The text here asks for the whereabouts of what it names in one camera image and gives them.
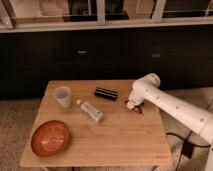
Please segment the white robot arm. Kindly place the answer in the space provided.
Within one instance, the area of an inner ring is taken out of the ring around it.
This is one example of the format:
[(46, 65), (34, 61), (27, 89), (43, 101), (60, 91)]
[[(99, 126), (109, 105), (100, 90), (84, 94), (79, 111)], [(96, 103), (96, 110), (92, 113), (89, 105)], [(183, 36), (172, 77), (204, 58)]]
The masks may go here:
[(148, 100), (194, 131), (210, 144), (205, 171), (213, 171), (213, 113), (161, 91), (160, 83), (155, 73), (135, 80), (127, 107), (133, 109)]

